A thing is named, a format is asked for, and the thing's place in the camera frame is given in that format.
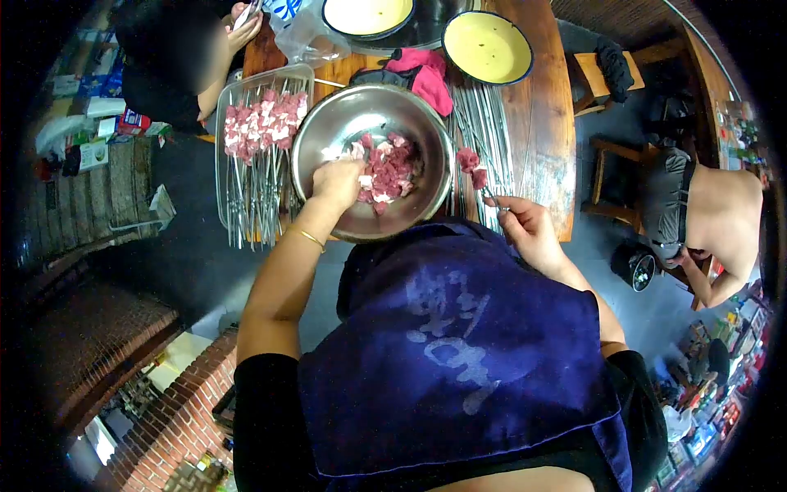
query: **stainless steel bowl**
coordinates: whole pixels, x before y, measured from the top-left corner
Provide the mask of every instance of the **stainless steel bowl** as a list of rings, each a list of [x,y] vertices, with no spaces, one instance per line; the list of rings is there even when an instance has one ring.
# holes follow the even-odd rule
[[[423,173],[415,189],[377,217],[356,203],[339,219],[334,236],[348,242],[384,239],[432,217],[449,192],[454,149],[440,116],[422,98],[399,87],[370,83],[348,87],[323,99],[306,116],[292,148],[292,176],[298,196],[312,196],[312,175],[336,159],[366,132],[381,142],[395,131],[415,143]]]

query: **navy apron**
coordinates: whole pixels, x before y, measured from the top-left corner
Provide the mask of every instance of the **navy apron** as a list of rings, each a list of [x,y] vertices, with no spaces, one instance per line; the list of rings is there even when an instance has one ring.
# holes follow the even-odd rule
[[[353,249],[339,288],[343,322],[298,369],[321,475],[347,488],[589,427],[630,492],[595,297],[521,264],[501,236],[448,218]]]

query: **shirtless man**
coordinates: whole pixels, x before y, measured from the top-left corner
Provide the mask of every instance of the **shirtless man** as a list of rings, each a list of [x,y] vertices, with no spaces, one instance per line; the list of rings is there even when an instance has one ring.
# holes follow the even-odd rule
[[[746,284],[757,261],[763,207],[756,176],[707,168],[682,150],[665,149],[656,158],[643,195],[643,226],[653,251],[667,268],[683,267],[706,307],[721,304]],[[713,284],[694,262],[711,254],[724,266]]]

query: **hand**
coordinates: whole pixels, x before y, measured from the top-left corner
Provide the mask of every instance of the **hand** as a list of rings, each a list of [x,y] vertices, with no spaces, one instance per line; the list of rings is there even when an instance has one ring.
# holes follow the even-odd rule
[[[668,264],[676,264],[679,266],[683,266],[683,264],[687,261],[692,261],[691,256],[689,255],[689,249],[683,246],[681,248],[681,252],[678,253],[678,256],[667,260]]]
[[[571,262],[557,241],[549,211],[526,198],[497,197],[497,201],[509,208],[501,210],[497,219],[522,259],[550,279],[559,277]],[[484,202],[494,206],[491,198]]]
[[[237,31],[232,31],[231,27],[225,26],[227,29],[227,40],[230,43],[230,56],[235,56],[241,48],[254,39],[254,36],[262,28],[262,19],[262,13],[258,13],[252,20],[239,27]]]
[[[238,17],[241,16],[243,11],[246,10],[246,7],[248,6],[249,6],[248,3],[243,3],[243,2],[238,2],[232,6],[232,9],[230,10],[230,17],[232,18],[232,24],[235,24],[235,21],[238,19]]]
[[[711,252],[706,250],[689,250],[689,256],[694,261],[702,261],[711,256]]]
[[[314,171],[314,193],[312,198],[325,201],[344,213],[358,199],[360,183],[358,176],[364,171],[366,163],[361,159],[342,157],[328,162]]]

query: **wooden chair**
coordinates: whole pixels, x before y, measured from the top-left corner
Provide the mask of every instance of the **wooden chair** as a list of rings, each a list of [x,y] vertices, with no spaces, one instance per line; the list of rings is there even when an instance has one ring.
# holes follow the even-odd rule
[[[645,81],[642,80],[642,74],[634,63],[631,53],[623,51],[623,56],[629,62],[629,70],[631,71],[631,78],[634,79],[634,84],[629,87],[629,91],[635,91],[645,86]],[[606,108],[612,107],[615,102],[611,98],[607,98],[603,104],[597,104],[593,107],[591,103],[596,101],[596,98],[609,96],[609,87],[604,82],[604,74],[601,73],[601,68],[596,63],[595,53],[576,53],[574,59],[579,67],[579,75],[582,78],[582,85],[585,88],[585,95],[574,103],[574,116],[580,117],[587,113],[595,113],[597,111],[604,111]]]
[[[582,211],[584,213],[593,213],[620,220],[626,224],[630,224],[637,234],[644,235],[645,228],[642,226],[642,214],[639,202],[637,202],[632,209],[619,205],[599,203],[601,200],[601,184],[604,181],[604,164],[607,160],[607,152],[612,152],[629,161],[637,162],[642,167],[647,167],[659,153],[659,149],[651,144],[647,144],[643,150],[634,150],[601,139],[590,139],[590,145],[598,149],[598,155],[596,156],[596,176],[593,179],[593,194],[590,196],[590,202],[582,204]]]

